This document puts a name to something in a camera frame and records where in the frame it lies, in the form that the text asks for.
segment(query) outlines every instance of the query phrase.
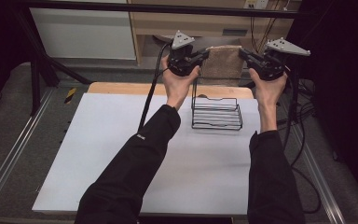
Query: white table surface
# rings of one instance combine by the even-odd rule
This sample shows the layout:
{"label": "white table surface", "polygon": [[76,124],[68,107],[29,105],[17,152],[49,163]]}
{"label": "white table surface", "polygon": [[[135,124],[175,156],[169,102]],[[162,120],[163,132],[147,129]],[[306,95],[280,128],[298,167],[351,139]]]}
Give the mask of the white table surface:
{"label": "white table surface", "polygon": [[[80,198],[135,134],[144,95],[86,93],[34,203],[46,214],[75,213]],[[165,104],[154,96],[148,117]],[[240,131],[193,130],[191,98],[182,124],[144,197],[141,215],[241,216],[247,211],[249,141],[259,130],[257,102],[239,99]]]}

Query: handheld controller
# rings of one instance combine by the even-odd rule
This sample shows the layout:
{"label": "handheld controller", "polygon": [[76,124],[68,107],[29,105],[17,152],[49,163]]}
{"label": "handheld controller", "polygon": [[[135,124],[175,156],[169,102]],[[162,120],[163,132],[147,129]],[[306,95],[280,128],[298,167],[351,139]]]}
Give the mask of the handheld controller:
{"label": "handheld controller", "polygon": [[179,77],[188,76],[195,66],[201,66],[202,61],[209,56],[207,49],[192,53],[193,46],[190,43],[193,41],[194,37],[184,35],[180,31],[176,32],[168,56],[168,67]]}
{"label": "handheld controller", "polygon": [[310,56],[309,50],[304,50],[283,38],[266,44],[267,49],[263,57],[246,49],[240,49],[240,57],[243,58],[249,68],[254,68],[260,79],[271,81],[283,75],[287,54]]}

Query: black wire rack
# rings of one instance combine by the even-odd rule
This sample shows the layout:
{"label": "black wire rack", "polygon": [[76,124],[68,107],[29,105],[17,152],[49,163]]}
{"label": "black wire rack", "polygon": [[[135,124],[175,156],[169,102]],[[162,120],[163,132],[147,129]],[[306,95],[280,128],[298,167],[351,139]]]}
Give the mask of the black wire rack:
{"label": "black wire rack", "polygon": [[242,115],[237,98],[209,98],[197,95],[197,84],[193,83],[191,95],[191,128],[239,131]]}

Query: wrist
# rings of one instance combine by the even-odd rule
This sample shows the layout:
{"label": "wrist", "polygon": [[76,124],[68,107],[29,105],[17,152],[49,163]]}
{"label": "wrist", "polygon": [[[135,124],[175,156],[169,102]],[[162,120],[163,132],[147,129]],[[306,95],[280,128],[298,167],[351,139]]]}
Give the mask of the wrist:
{"label": "wrist", "polygon": [[172,108],[175,108],[176,111],[179,110],[181,104],[179,104],[177,101],[171,101],[170,99],[167,100],[167,104],[168,106],[172,107]]}
{"label": "wrist", "polygon": [[260,132],[274,131],[278,129],[276,119],[276,105],[264,106],[259,105],[260,113]]}

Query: black sleeve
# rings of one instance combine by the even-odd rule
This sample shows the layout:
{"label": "black sleeve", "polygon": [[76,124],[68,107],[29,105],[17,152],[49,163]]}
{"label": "black sleeve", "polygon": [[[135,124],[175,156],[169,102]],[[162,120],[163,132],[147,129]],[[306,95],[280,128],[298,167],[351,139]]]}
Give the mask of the black sleeve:
{"label": "black sleeve", "polygon": [[249,222],[305,223],[296,180],[278,131],[255,133],[249,148]]}
{"label": "black sleeve", "polygon": [[86,190],[75,223],[136,223],[145,192],[179,126],[177,111],[163,105]]}

